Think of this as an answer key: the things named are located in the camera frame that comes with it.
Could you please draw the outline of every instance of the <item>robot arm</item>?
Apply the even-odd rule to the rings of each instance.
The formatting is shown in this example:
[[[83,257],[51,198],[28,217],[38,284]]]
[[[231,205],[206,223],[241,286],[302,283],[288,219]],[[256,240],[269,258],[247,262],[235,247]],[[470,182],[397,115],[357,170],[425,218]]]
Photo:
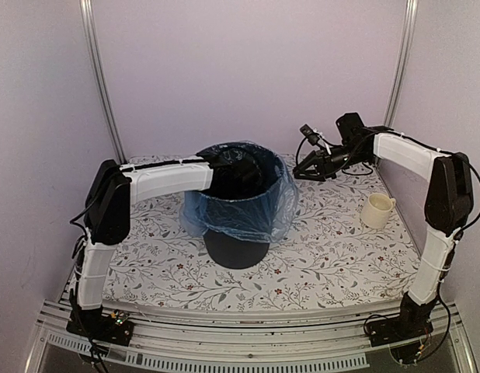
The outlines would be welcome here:
[[[403,166],[429,182],[425,203],[426,242],[416,278],[404,295],[400,315],[370,322],[372,345],[393,343],[432,331],[430,312],[437,303],[439,283],[454,257],[454,247],[473,209],[473,191],[468,157],[446,155],[404,138],[386,127],[365,127],[357,113],[337,120],[342,145],[321,146],[323,140],[308,125],[302,134],[319,146],[294,168],[298,179],[325,181],[336,173],[374,157]]]
[[[212,176],[210,164],[200,158],[143,166],[118,166],[109,160],[100,166],[88,197],[96,202],[85,217],[87,239],[78,258],[77,302],[81,309],[102,306],[110,259],[130,232],[130,206],[165,194],[206,190]]]
[[[123,312],[104,316],[102,293],[113,253],[130,232],[130,206],[165,194],[206,190],[212,179],[213,166],[201,157],[142,166],[119,166],[113,160],[102,163],[79,215],[86,214],[85,234],[77,253],[76,281],[71,284],[68,332],[129,344],[133,323]]]

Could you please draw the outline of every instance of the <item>white wall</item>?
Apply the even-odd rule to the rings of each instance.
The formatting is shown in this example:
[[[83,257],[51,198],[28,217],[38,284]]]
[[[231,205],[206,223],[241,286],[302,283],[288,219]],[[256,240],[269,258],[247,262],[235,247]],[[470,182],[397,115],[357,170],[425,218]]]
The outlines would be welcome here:
[[[384,118],[405,2],[98,0],[99,45],[129,156],[253,140],[295,152],[308,122]]]
[[[68,219],[112,157],[78,1],[0,2],[0,373],[24,369],[70,270]]]
[[[419,2],[394,127],[427,144],[465,152],[480,172],[480,2]],[[426,183],[392,165],[384,164],[382,171],[415,239],[423,245]],[[476,181],[474,185],[479,202]],[[471,218],[478,208],[477,203]],[[446,282],[480,369],[480,222],[466,231]]]

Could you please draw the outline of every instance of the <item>floral pattern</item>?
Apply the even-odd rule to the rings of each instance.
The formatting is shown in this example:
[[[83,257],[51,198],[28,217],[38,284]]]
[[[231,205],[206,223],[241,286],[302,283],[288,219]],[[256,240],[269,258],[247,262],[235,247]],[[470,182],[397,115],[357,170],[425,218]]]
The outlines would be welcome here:
[[[156,160],[163,158],[132,162]],[[293,167],[294,157],[286,160]],[[350,170],[362,171],[359,166]],[[178,218],[182,194],[140,202],[132,210],[131,232],[112,258],[104,298],[232,312],[342,307],[400,298],[414,279],[419,259],[395,211],[382,230],[360,222],[367,195],[386,193],[376,173],[296,184],[299,205],[287,237],[246,270],[217,265],[202,238],[185,233]]]

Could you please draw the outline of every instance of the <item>mug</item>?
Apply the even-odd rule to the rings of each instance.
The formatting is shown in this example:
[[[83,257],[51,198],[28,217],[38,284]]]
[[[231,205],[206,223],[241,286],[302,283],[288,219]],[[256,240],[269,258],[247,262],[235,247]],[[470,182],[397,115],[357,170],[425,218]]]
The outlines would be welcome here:
[[[390,213],[395,207],[395,198],[386,194],[370,194],[361,211],[361,221],[370,228],[385,228]]]

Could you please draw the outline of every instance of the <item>wire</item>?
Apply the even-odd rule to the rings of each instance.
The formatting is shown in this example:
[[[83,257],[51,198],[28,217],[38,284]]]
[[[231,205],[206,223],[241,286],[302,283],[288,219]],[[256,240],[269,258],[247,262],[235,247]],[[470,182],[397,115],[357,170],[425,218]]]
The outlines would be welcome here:
[[[79,283],[77,282],[76,286],[75,286],[75,291],[71,290],[71,291],[73,291],[72,294],[75,297],[78,297],[78,285],[79,285]],[[82,328],[83,333],[86,335],[86,338],[88,338],[88,341],[92,345],[92,348],[90,349],[90,355],[92,356],[93,367],[95,367],[95,369],[98,371],[98,373],[109,373],[105,363],[102,360],[102,356],[100,355],[100,347],[97,343],[93,342],[92,336],[86,331],[85,326],[83,325],[83,322],[81,320],[81,317],[78,314],[78,309],[74,305],[71,305],[71,308],[72,308],[73,314],[75,315],[76,321],[78,322],[78,324]],[[94,352],[97,355],[97,358],[99,359],[97,362],[95,362]],[[100,363],[102,365],[103,371],[99,370],[99,367],[97,366],[98,363]]]
[[[299,147],[297,148],[297,152],[295,153],[295,165],[296,167],[299,166],[299,154],[301,153],[302,145],[308,140],[308,138],[303,138]]]
[[[88,238],[88,233],[86,231],[86,228],[79,224],[78,222],[76,222],[78,219],[82,218],[89,210],[90,208],[93,207],[93,205],[95,204],[95,202],[99,199],[99,197],[102,195],[102,193],[105,193],[106,192],[106,188],[107,186],[109,185],[110,181],[112,179],[114,179],[116,176],[119,176],[120,174],[119,173],[113,173],[111,176],[109,176],[107,178],[106,181],[103,182],[103,184],[99,187],[99,189],[97,190],[97,193],[95,193],[95,195],[92,197],[92,199],[90,200],[90,202],[88,202],[85,206],[85,208],[82,210],[82,212],[80,212],[79,214],[77,214],[76,216],[73,217],[73,219],[71,219],[69,221],[69,224],[71,225],[75,225],[77,227],[79,227],[83,232],[84,232],[84,236],[86,238]]]
[[[374,136],[376,134],[380,134],[380,133],[383,133],[383,132],[389,132],[389,130],[383,130],[383,131],[372,131],[371,133],[367,134],[366,136],[364,136],[363,138],[360,139],[360,141],[357,143],[356,146],[354,146],[354,148],[352,149],[351,153],[349,154],[349,158],[347,158],[347,160],[336,170],[334,170],[332,173],[329,173],[326,177],[328,176],[331,176],[331,175],[335,175],[338,171],[340,171],[341,169],[345,169],[346,166],[350,163],[350,161],[352,160],[352,157],[354,157],[354,155],[357,153],[357,151],[359,150],[359,148],[361,147],[361,145],[364,144],[364,142],[370,138],[371,136]]]
[[[366,334],[366,336],[371,336],[371,333],[368,332],[367,329],[366,329],[366,325],[371,319],[389,320],[389,318],[387,316],[383,316],[383,315],[380,315],[380,314],[377,314],[377,313],[374,313],[373,315],[370,315],[366,320],[364,320],[364,324],[363,324],[363,331],[364,331],[364,334]]]
[[[429,354],[425,355],[424,357],[420,357],[416,362],[412,362],[412,363],[405,363],[403,365],[412,365],[412,364],[416,364],[416,363],[419,363],[421,361],[425,361],[426,359],[428,359],[429,357],[431,357],[433,354],[435,354],[441,347],[442,347],[442,344],[443,342],[445,342],[445,340],[447,339],[447,336],[449,335],[449,329],[450,329],[450,323],[451,323],[451,314],[450,314],[450,310],[449,310],[449,307],[445,304],[445,302],[443,301],[442,297],[440,296],[440,286],[441,286],[441,282],[439,282],[439,286],[437,288],[437,296],[438,296],[438,300],[439,300],[439,303],[445,308],[445,310],[447,311],[447,328],[445,330],[445,333],[443,334],[442,336],[442,339],[440,340],[439,344],[437,344],[435,346],[435,348],[433,349],[433,351],[431,351]]]
[[[371,175],[373,173],[373,169],[371,167],[369,167],[367,164],[363,163],[362,165],[363,165],[363,167],[366,167],[370,171],[368,171],[367,173],[348,173],[345,169],[343,169],[342,173],[345,174],[345,175],[349,175],[349,176],[368,176],[368,175]]]
[[[401,138],[405,138],[407,140],[410,140],[412,142],[414,142],[415,144],[419,145],[419,146],[423,146],[424,148],[427,148],[429,150],[432,150],[434,152],[439,152],[439,153],[442,153],[442,154],[445,154],[445,155],[450,155],[452,157],[455,157],[456,159],[459,159],[461,160],[466,166],[469,167],[469,169],[473,172],[473,174],[475,175],[477,181],[478,181],[478,184],[480,185],[480,174],[478,173],[478,171],[476,170],[475,167],[473,167],[473,165],[467,160],[467,159],[464,159],[462,157],[460,157],[459,155],[457,155],[456,153],[453,153],[453,152],[448,152],[448,151],[445,151],[445,150],[441,150],[441,149],[438,149],[438,148],[434,148],[433,146],[430,146],[430,145],[427,145],[427,144],[423,144],[421,141],[418,141],[416,140],[415,138],[411,138],[409,136],[405,136],[403,134],[399,134],[398,132],[395,132],[395,131],[388,131],[387,133],[389,134],[393,134],[395,136],[399,136]],[[471,226],[473,226],[478,220],[480,219],[480,211],[477,213],[477,215],[475,216],[475,218],[470,221],[469,223],[467,223],[464,227],[461,227],[461,229],[459,230],[459,232],[456,234],[458,237],[461,237],[462,233],[470,228]]]

